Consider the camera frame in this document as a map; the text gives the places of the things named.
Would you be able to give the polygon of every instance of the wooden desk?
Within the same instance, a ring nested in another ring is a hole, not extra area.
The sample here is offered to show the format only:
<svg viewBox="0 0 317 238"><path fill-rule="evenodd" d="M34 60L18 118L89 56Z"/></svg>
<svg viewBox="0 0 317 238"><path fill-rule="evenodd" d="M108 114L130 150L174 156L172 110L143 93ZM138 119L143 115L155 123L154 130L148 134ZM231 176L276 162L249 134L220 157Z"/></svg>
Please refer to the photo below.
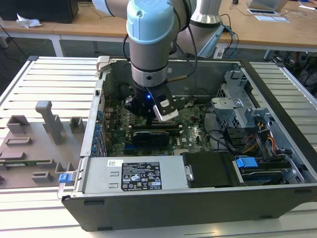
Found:
<svg viewBox="0 0 317 238"><path fill-rule="evenodd" d="M239 35L241 48L271 49L294 51L316 51L317 47L317 13L312 10L300 8L298 2L289 1L281 13L287 10L302 11L308 19L289 12L287 17L290 23L259 21L247 11L247 0L239 0L238 5L232 6L232 1L223 0L219 14L229 14L232 29ZM229 25L228 17L222 17L223 22ZM229 33L221 36L220 43L229 42Z"/></svg>
<svg viewBox="0 0 317 238"><path fill-rule="evenodd" d="M316 20L288 13L290 23L259 21L247 11L246 0L240 0L239 4L233 7L249 16L244 16L236 9L230 10L231 6L231 0L223 0L219 13L230 15L232 29L240 38L239 48L317 52ZM285 8L305 12L309 18L317 18L317 13L299 8L298 2L290 1ZM43 26L30 29L18 26L15 21L3 21L1 24L12 37L52 40L58 57L63 56L60 40L122 42L126 35L126 21L94 10L94 7L80 6L72 24L42 22ZM227 17L222 18L224 23L228 24ZM0 30L0 36L6 34ZM225 49L228 42L230 42L229 33L223 33L217 45L218 50Z"/></svg>

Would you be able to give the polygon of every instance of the white paper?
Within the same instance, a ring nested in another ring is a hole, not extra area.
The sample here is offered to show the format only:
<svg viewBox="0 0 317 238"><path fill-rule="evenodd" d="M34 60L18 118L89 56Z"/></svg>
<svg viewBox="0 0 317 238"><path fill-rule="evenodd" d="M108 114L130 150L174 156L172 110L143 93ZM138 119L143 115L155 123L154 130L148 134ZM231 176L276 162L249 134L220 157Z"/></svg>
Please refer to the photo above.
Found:
<svg viewBox="0 0 317 238"><path fill-rule="evenodd" d="M285 17L279 16L255 16L259 21L275 21L275 22L289 22Z"/></svg>
<svg viewBox="0 0 317 238"><path fill-rule="evenodd" d="M16 22L18 23L19 26L25 27L25 28L29 28L29 27L35 27L35 26L41 26L42 24L40 23L39 20L37 19L26 19L22 16L20 16L19 14L16 14L18 19L16 20Z"/></svg>

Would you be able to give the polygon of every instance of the blue plastic latch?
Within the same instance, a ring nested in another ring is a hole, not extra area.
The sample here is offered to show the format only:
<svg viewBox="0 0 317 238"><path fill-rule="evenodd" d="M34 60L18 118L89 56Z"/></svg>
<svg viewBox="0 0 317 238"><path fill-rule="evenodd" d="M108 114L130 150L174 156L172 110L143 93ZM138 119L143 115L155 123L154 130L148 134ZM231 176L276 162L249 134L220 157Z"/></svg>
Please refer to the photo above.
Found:
<svg viewBox="0 0 317 238"><path fill-rule="evenodd" d="M254 157L239 157L236 160L237 166L239 168L252 168L258 167L256 159Z"/></svg>
<svg viewBox="0 0 317 238"><path fill-rule="evenodd" d="M60 182L60 183L71 183L71 175L70 174L61 174L61 175L59 175L58 182Z"/></svg>

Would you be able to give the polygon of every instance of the warning label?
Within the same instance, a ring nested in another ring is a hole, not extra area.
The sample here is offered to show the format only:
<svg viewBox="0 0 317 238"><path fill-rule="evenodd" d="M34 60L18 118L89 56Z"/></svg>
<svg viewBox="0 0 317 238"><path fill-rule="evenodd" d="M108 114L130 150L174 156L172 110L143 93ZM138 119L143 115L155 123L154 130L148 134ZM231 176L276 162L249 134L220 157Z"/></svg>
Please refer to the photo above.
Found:
<svg viewBox="0 0 317 238"><path fill-rule="evenodd" d="M121 189L123 191L162 189L159 162L123 163Z"/></svg>

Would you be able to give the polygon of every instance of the metal bracket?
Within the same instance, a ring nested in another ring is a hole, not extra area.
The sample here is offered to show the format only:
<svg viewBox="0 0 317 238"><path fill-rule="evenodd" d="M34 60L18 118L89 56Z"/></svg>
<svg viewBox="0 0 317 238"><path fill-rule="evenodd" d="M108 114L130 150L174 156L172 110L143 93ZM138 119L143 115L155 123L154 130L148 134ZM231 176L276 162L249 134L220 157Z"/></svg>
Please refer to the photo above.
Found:
<svg viewBox="0 0 317 238"><path fill-rule="evenodd" d="M109 56L99 56L97 59L97 72L103 72L111 68L111 60Z"/></svg>

